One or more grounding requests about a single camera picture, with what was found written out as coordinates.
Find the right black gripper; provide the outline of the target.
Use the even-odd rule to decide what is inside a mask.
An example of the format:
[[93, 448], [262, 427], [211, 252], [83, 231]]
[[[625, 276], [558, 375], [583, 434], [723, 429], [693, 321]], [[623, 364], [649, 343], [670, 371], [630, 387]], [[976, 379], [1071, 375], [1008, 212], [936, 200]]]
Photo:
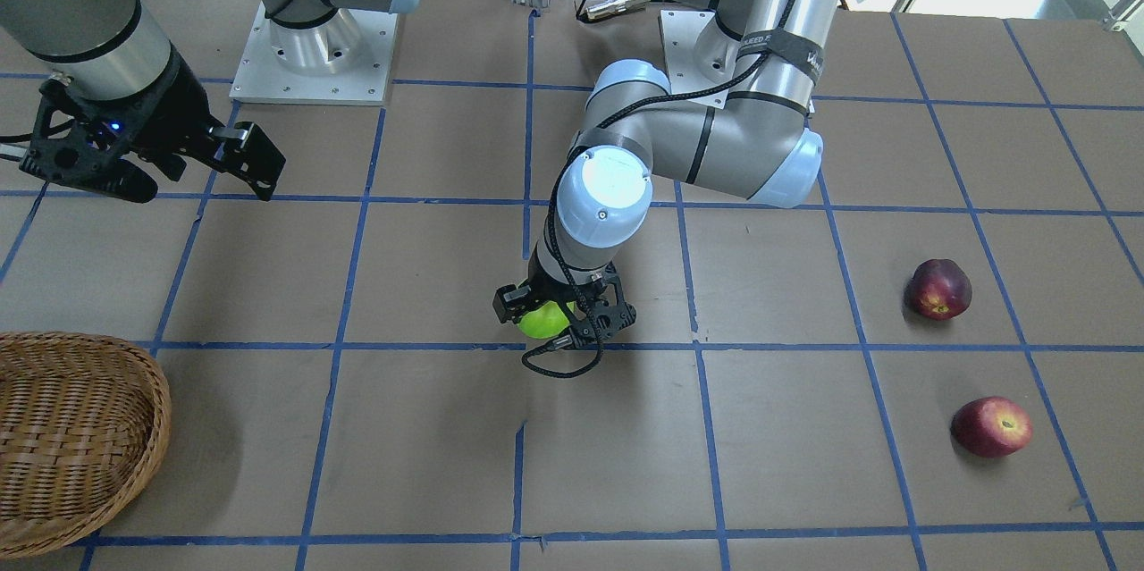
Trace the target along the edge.
[[178, 181], [186, 160], [245, 181], [257, 199], [273, 199], [286, 158], [256, 122], [223, 126], [209, 111], [206, 92], [177, 50], [158, 79], [117, 100], [79, 95], [62, 74], [40, 85], [41, 100], [18, 168], [51, 184], [130, 203], [158, 192], [137, 164], [154, 164]]

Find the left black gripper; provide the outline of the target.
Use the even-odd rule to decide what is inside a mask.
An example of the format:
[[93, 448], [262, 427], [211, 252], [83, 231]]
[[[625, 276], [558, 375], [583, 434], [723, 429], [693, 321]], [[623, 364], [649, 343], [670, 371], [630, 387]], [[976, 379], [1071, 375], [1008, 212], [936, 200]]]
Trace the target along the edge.
[[596, 340], [596, 328], [599, 330], [601, 339], [609, 340], [618, 331], [636, 322], [635, 307], [626, 302], [618, 270], [613, 263], [604, 265], [599, 278], [596, 281], [583, 283], [579, 291], [589, 304], [590, 312], [585, 312], [577, 306], [575, 292], [567, 283], [556, 281], [537, 265], [534, 286], [531, 281], [522, 281], [517, 286], [502, 286], [495, 291], [494, 312], [500, 323], [519, 323], [522, 309], [539, 309], [548, 301], [565, 303], [569, 306], [569, 311], [575, 312], [575, 319], [561, 335], [571, 335], [575, 339], [577, 346]]

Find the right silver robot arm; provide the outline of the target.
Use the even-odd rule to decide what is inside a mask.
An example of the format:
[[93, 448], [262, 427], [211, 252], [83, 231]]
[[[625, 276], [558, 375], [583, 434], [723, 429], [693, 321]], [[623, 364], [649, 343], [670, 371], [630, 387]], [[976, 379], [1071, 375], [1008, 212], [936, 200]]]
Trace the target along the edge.
[[[261, 0], [273, 50], [289, 71], [343, 69], [358, 54], [353, 10], [412, 13], [420, 0]], [[225, 126], [176, 46], [140, 0], [3, 0], [3, 32], [49, 77], [29, 134], [3, 136], [3, 160], [71, 189], [130, 203], [154, 199], [188, 160], [275, 193], [285, 156], [257, 124]]]

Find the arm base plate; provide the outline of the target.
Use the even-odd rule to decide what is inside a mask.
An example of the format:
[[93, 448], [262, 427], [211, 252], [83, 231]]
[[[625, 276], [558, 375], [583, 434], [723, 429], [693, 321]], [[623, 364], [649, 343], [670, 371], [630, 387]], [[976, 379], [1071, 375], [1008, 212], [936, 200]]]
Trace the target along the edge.
[[340, 9], [311, 29], [255, 14], [230, 96], [244, 104], [383, 106], [398, 14]]
[[[717, 13], [662, 10], [660, 30], [670, 94], [704, 92], [742, 73], [738, 68], [741, 41], [722, 32]], [[756, 80], [742, 80], [721, 92], [694, 97], [692, 102], [718, 110], [768, 102], [791, 108], [802, 116], [815, 114], [812, 92], [824, 70], [821, 46], [778, 26], [750, 32], [746, 43], [745, 62], [752, 63], [758, 53], [768, 55], [763, 74]]]

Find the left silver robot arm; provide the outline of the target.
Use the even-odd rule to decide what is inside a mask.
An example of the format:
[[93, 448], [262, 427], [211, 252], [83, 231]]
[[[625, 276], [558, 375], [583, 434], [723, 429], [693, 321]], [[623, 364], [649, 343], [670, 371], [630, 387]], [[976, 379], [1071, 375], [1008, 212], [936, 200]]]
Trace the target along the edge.
[[712, 11], [694, 39], [710, 84], [683, 92], [653, 63], [609, 63], [554, 181], [527, 276], [492, 299], [498, 320], [515, 325], [559, 303], [565, 326], [549, 351], [601, 344], [635, 320], [612, 261], [648, 215], [653, 176], [791, 208], [821, 168], [808, 118], [839, 0], [666, 1]]

